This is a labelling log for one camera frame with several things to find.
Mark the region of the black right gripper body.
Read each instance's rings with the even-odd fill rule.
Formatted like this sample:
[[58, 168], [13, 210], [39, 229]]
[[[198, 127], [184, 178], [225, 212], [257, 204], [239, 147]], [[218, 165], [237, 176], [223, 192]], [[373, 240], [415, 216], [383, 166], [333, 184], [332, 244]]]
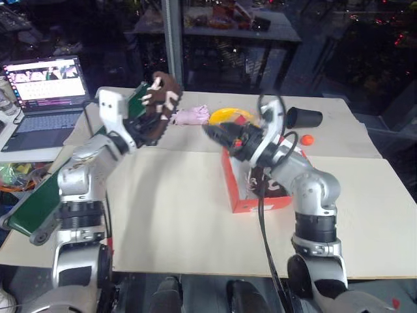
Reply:
[[234, 147], [229, 151], [229, 156], [239, 161], [249, 161], [263, 140], [263, 129], [251, 123], [245, 123], [244, 133], [241, 138], [236, 138]]

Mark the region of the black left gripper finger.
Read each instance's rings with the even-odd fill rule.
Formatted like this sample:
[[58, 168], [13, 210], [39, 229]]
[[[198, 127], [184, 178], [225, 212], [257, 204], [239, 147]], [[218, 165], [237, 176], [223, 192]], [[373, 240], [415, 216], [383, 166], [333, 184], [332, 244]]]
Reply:
[[158, 127], [141, 130], [141, 143], [143, 145], [157, 145], [160, 140], [160, 129]]
[[162, 113], [164, 105], [162, 102], [149, 104], [146, 108], [146, 125], [147, 126], [159, 126], [163, 124]]

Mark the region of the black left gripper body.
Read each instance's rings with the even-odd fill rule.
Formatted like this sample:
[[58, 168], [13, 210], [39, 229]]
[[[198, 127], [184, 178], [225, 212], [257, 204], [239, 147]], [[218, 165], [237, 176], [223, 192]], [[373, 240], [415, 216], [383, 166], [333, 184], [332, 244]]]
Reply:
[[141, 130], [150, 128], [151, 126], [146, 125], [146, 117], [138, 117], [135, 119], [125, 119], [124, 127], [129, 135], [134, 140], [137, 147], [143, 146], [141, 143]]

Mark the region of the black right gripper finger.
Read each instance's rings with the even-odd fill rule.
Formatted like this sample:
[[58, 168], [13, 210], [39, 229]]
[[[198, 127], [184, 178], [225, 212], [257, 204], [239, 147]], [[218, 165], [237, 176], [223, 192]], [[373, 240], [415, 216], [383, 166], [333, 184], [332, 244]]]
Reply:
[[221, 137], [223, 139], [236, 139], [241, 138], [245, 125], [239, 125], [234, 122], [225, 122], [220, 124]]
[[205, 134], [215, 143], [230, 150], [234, 147], [235, 135], [231, 132], [231, 125], [203, 125]]

